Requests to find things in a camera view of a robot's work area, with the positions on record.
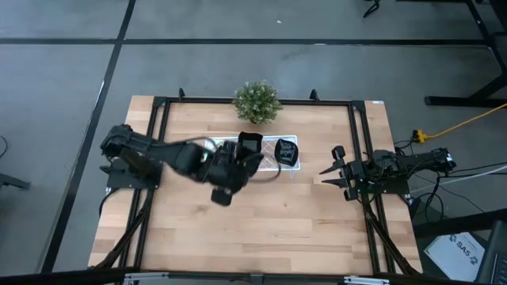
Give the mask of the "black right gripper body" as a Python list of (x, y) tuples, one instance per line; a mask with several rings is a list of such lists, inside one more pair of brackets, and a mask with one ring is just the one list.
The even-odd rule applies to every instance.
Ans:
[(363, 162), (355, 160), (346, 164), (347, 190), (353, 188), (359, 189), (364, 187), (365, 172)]

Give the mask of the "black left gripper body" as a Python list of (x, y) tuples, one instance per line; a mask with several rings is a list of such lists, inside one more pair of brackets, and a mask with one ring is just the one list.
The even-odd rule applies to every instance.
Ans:
[(214, 153), (205, 177), (213, 192), (235, 194), (254, 175), (254, 164), (246, 160), (253, 152), (241, 147), (238, 153), (237, 146), (236, 142), (223, 141)]

